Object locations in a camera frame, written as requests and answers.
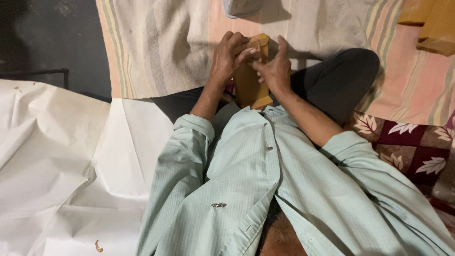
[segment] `dark pants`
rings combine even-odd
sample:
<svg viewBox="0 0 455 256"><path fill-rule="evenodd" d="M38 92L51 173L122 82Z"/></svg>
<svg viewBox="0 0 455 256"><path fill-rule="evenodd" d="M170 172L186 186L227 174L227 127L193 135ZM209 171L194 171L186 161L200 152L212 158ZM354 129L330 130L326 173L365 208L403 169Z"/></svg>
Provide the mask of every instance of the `dark pants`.
<svg viewBox="0 0 455 256"><path fill-rule="evenodd" d="M324 112L338 124L352 114L371 88L379 70L379 58L370 50L353 48L291 75L292 90ZM174 123L191 112L203 88L196 88L164 97L153 102ZM274 106L279 105L276 99Z"/></svg>

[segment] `left hand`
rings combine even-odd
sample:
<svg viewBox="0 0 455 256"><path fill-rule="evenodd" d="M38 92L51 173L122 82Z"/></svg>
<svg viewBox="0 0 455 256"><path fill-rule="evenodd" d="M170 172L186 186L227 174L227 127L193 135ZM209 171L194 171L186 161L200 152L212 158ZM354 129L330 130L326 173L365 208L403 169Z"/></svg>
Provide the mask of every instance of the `left hand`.
<svg viewBox="0 0 455 256"><path fill-rule="evenodd" d="M260 52L255 48L248 48L250 38L240 32L235 34L228 31L218 44L213 54L212 68L209 82L224 86L234 77L237 69L247 60L260 58Z"/></svg>

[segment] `crumpled white paper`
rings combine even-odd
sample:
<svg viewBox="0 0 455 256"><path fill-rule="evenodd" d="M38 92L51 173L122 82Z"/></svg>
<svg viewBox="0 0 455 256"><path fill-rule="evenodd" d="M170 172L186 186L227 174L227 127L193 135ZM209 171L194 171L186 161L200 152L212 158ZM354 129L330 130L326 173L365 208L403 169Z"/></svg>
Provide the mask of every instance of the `crumpled white paper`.
<svg viewBox="0 0 455 256"><path fill-rule="evenodd" d="M0 255L133 255L171 133L150 101L0 80Z"/></svg>

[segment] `floral blanket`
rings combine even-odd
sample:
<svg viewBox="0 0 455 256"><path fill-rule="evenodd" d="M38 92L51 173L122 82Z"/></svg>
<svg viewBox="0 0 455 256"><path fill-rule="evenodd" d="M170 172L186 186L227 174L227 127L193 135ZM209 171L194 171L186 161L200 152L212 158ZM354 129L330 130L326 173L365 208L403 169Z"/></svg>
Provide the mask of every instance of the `floral blanket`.
<svg viewBox="0 0 455 256"><path fill-rule="evenodd" d="M361 112L354 112L343 128L370 141L381 160L406 175L455 238L455 130L398 123Z"/></svg>

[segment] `dark floor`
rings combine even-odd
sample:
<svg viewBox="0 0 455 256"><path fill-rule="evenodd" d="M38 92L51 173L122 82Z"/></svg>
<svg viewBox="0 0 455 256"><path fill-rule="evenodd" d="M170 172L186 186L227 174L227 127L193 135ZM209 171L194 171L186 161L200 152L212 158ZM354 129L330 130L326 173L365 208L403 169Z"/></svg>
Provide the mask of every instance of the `dark floor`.
<svg viewBox="0 0 455 256"><path fill-rule="evenodd" d="M69 70L69 89L111 101L95 0L0 0L0 75ZM63 87L63 74L22 77Z"/></svg>

